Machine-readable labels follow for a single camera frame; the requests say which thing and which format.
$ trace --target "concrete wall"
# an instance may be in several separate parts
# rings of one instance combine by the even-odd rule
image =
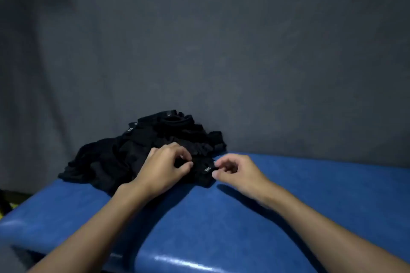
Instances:
[[[410,166],[408,0],[29,9],[32,33],[15,15],[2,29],[0,188],[34,192],[83,144],[167,109],[223,131],[231,151]]]

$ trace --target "hand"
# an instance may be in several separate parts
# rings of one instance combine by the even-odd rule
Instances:
[[[174,167],[175,159],[181,157],[189,162],[180,168]],[[143,188],[147,196],[155,198],[175,185],[191,170],[192,157],[186,148],[171,143],[161,148],[152,148],[136,178],[130,183],[134,188]]]
[[[264,202],[266,193],[279,186],[271,182],[247,155],[228,153],[215,162],[219,169],[213,178],[227,183],[258,202]]]

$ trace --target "black clothing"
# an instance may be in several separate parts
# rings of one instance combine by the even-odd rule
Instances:
[[[221,132],[206,133],[191,115],[176,110],[163,111],[138,119],[121,136],[82,146],[59,178],[70,183],[91,183],[113,195],[117,188],[133,180],[151,148],[177,142],[192,155],[193,167],[182,182],[210,187],[214,182],[213,155],[225,151]],[[177,159],[179,167],[186,161]]]

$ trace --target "forearm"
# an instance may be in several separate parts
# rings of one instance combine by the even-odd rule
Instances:
[[[330,273],[410,272],[403,260],[344,229],[281,187],[271,185],[260,201],[290,224]]]
[[[144,190],[121,186],[112,199],[86,224],[35,265],[30,273],[99,272],[107,254],[134,213],[148,201]]]

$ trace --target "person's left arm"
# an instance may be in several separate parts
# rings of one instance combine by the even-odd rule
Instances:
[[[151,149],[137,177],[121,185],[97,214],[32,267],[29,273],[100,272],[113,242],[131,217],[190,171],[192,162],[180,168],[174,167],[177,157],[192,160],[189,152],[177,143]]]

